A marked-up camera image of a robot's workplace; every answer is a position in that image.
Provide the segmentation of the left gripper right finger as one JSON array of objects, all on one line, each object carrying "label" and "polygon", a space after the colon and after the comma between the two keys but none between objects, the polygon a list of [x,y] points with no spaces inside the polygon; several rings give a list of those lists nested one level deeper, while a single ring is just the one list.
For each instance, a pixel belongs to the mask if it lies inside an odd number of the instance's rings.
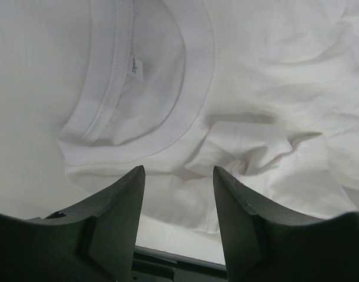
[{"label": "left gripper right finger", "polygon": [[311,217],[218,166],[213,186],[229,281],[359,281],[359,211]]}]

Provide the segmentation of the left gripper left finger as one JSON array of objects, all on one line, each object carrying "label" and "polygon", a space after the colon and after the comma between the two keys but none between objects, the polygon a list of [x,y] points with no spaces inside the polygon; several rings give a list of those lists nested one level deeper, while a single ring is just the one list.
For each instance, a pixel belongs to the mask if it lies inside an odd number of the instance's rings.
[{"label": "left gripper left finger", "polygon": [[129,281],[144,189],[138,166],[44,219],[0,214],[0,281]]}]

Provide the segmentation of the white t shirt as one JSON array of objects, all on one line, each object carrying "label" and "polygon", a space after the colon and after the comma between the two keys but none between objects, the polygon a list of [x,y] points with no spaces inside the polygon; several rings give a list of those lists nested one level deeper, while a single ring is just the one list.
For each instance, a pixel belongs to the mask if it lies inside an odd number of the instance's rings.
[{"label": "white t shirt", "polygon": [[0,1],[0,209],[135,166],[143,214],[219,227],[212,171],[298,212],[359,210],[359,1]]}]

